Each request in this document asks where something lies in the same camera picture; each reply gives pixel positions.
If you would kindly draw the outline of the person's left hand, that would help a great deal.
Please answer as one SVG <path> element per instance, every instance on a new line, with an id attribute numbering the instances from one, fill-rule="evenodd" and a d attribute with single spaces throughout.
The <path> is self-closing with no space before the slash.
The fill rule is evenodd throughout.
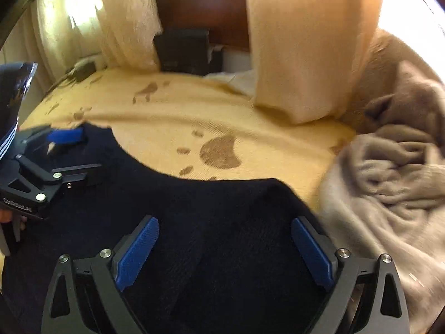
<path id="1" fill-rule="evenodd" d="M 13 218 L 17 218 L 17 216 L 15 214 L 13 214 L 12 211 L 7 210 L 7 209 L 0 209 L 0 222 L 1 223 L 8 223 L 11 222 L 13 220 Z M 25 216 L 22 216 L 20 218 L 20 230 L 24 230 L 25 229 L 25 222 L 27 221 L 27 218 Z"/>

